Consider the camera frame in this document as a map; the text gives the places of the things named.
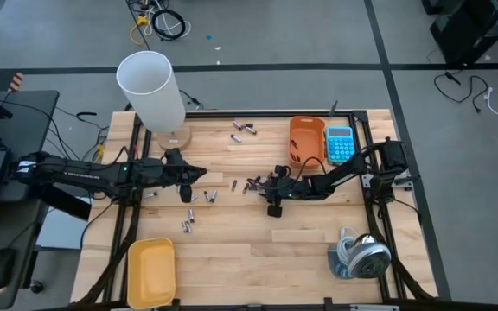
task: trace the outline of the yellow tray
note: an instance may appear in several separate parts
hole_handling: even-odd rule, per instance
[[[128,305],[135,309],[161,307],[175,294],[172,241],[151,238],[133,243],[128,250]]]

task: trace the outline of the concrete floor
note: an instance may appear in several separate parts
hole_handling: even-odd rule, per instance
[[[380,64],[364,1],[170,2],[171,9],[193,23],[193,32],[181,41],[151,37],[149,43],[174,65],[214,65],[217,60],[223,65]],[[437,49],[428,30],[434,17],[424,13],[420,1],[372,4],[389,62],[427,64],[426,55]],[[128,38],[131,25],[123,0],[6,0],[0,12],[0,69],[115,67],[143,50]],[[487,55],[491,60],[482,62],[498,62],[498,42]],[[430,59],[443,63],[439,52]],[[112,112],[127,103],[112,73],[50,73],[26,75],[21,90],[57,90],[60,108],[96,111],[93,121],[98,124],[107,124]],[[441,73],[395,71],[393,77],[452,298],[498,303],[498,117],[484,103],[483,112],[476,114],[469,101],[455,104],[444,98],[432,83]],[[467,71],[458,77],[466,86],[473,74],[494,87],[492,101],[498,110],[498,70]],[[337,99],[338,108],[392,109],[381,70],[185,72],[176,79],[211,109],[329,108]],[[454,83],[440,84],[455,97],[468,91]],[[78,154],[92,146],[97,129],[58,111],[54,119]],[[46,150],[56,152],[49,144]],[[78,252],[55,254],[40,257],[36,266],[35,276],[43,278],[47,290],[36,297],[19,294],[14,309],[68,302],[73,284],[68,276],[75,274]],[[48,273],[52,270],[60,273]]]

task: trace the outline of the wooden table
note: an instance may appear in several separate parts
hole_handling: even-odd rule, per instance
[[[386,136],[396,138],[389,110],[369,110],[367,114],[375,142],[384,141]],[[289,119],[235,118],[242,124],[253,123],[259,132],[256,136],[238,132],[232,126],[233,120],[186,120],[193,139],[182,152],[184,159],[208,170],[193,185],[198,200],[181,203],[176,188],[167,187],[158,188],[158,197],[142,203],[137,239],[166,237],[175,244],[176,298],[182,305],[321,304],[324,297],[332,297],[334,303],[381,302],[377,280],[337,279],[326,258],[329,245],[339,240],[341,227],[369,232],[358,179],[338,187],[325,201],[284,200],[283,217],[271,218],[266,215],[265,199],[253,191],[242,194],[242,189],[246,178],[265,177],[276,164],[288,164]],[[348,125],[345,117],[324,120],[327,125]],[[133,121],[133,112],[113,114],[104,162],[112,161],[123,146],[128,146]],[[362,128],[358,131],[364,146]],[[239,135],[243,143],[231,139],[232,133]],[[143,140],[144,130],[140,131],[138,146]],[[152,141],[150,156],[162,154]],[[231,192],[234,180],[238,186]],[[219,192],[215,203],[210,204],[203,191],[213,189]],[[412,192],[396,190],[396,196],[414,204]],[[108,201],[95,203],[90,219],[107,205]],[[388,207],[400,260],[427,292],[436,295],[417,214],[396,202]],[[195,214],[192,234],[183,233],[181,226],[189,208]],[[87,231],[71,301],[85,295],[107,265],[117,210],[117,206],[111,207]],[[126,214],[123,236],[130,225],[130,212]],[[115,275],[113,300],[119,298],[122,269],[119,266]],[[386,275],[394,297],[393,273],[389,270]]]

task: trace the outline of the calculator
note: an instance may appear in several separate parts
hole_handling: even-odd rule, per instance
[[[347,126],[328,126],[326,128],[326,153],[330,163],[345,162],[353,156],[353,129]]]

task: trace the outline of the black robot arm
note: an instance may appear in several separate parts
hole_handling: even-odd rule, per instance
[[[379,170],[374,170],[367,163],[367,158],[374,152],[380,156]],[[391,141],[388,137],[383,143],[374,143],[355,153],[341,166],[324,175],[307,175],[299,181],[288,176],[286,167],[276,166],[274,169],[276,176],[272,176],[265,183],[258,183],[253,179],[247,181],[264,190],[260,195],[266,197],[270,203],[268,215],[279,218],[282,216],[281,200],[325,200],[334,193],[336,187],[361,175],[372,176],[370,187],[375,200],[391,201],[393,181],[407,168],[403,143]]]
[[[181,186],[182,202],[191,201],[191,184],[207,173],[185,162],[179,149],[166,150],[166,163],[155,158],[96,164],[73,161],[46,152],[22,157],[13,175],[21,183],[42,186],[62,183],[89,192],[105,193],[113,201],[131,205],[139,201],[140,188]]]

